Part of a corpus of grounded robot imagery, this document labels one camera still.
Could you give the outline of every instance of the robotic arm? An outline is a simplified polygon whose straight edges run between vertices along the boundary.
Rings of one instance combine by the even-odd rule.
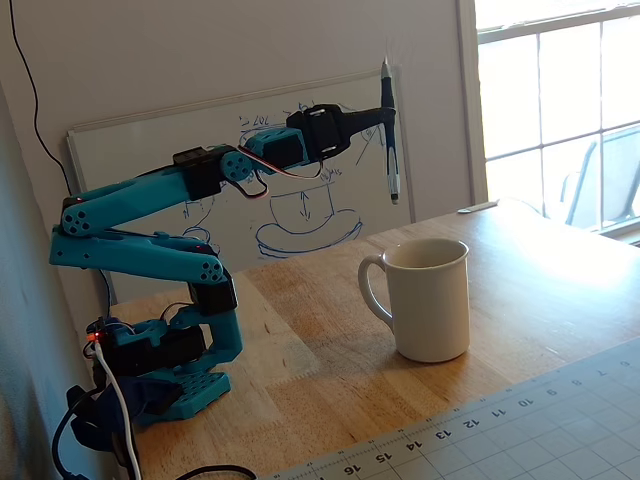
[[[242,338],[231,275],[208,244],[114,227],[217,195],[227,184],[251,197],[238,182],[252,172],[266,193],[261,173],[292,175],[287,170],[312,163],[321,170],[324,160],[349,148],[354,134],[381,123],[393,126],[395,113],[391,107],[344,113],[338,105],[316,105],[290,116],[286,128],[260,132],[244,147],[187,150],[173,156],[173,165],[64,200],[60,224],[53,229],[50,263],[189,286],[193,304],[181,308],[169,324],[161,318],[129,327],[117,319],[100,319],[87,329],[100,336],[105,359],[137,423],[193,417],[228,392],[228,376],[209,370],[232,361],[242,351]],[[211,329],[214,341],[208,347],[199,325]],[[96,384],[104,383],[97,377]],[[69,403],[82,393],[80,387],[71,389]],[[111,451],[111,433],[122,431],[114,392],[107,389],[91,402],[72,422],[76,438],[90,448]]]

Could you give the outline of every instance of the pen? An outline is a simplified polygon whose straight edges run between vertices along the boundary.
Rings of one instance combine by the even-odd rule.
[[[382,107],[395,108],[393,100],[393,87],[391,85],[391,73],[389,72],[389,64],[385,57],[381,70],[382,80]],[[389,193],[391,194],[391,202],[398,204],[400,196],[400,171],[398,169],[398,158],[396,156],[396,136],[395,136],[395,117],[384,122],[384,136],[387,144],[387,179],[389,180]]]

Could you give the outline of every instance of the wooden tabletop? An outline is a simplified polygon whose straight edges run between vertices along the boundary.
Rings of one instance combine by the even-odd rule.
[[[409,361],[364,304],[358,264],[408,239],[470,247],[471,349]],[[386,300],[382,272],[371,270]],[[145,478],[235,463],[267,475],[401,428],[640,335],[640,249],[517,204],[452,214],[234,276],[245,350],[232,390],[194,419],[137,434]],[[155,317],[186,289],[123,304]]]

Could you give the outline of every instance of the windowsill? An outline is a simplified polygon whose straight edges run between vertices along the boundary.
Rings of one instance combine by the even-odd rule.
[[[628,245],[633,245],[634,247],[640,247],[640,227],[633,232],[627,232],[620,235],[607,235],[609,238],[614,240],[618,240],[619,242],[626,243]]]
[[[619,242],[640,246],[640,219],[636,218],[626,224],[616,225],[598,233]]]

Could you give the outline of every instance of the gray cutting mat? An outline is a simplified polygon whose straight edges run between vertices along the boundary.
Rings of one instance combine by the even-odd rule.
[[[272,480],[640,480],[640,339]]]

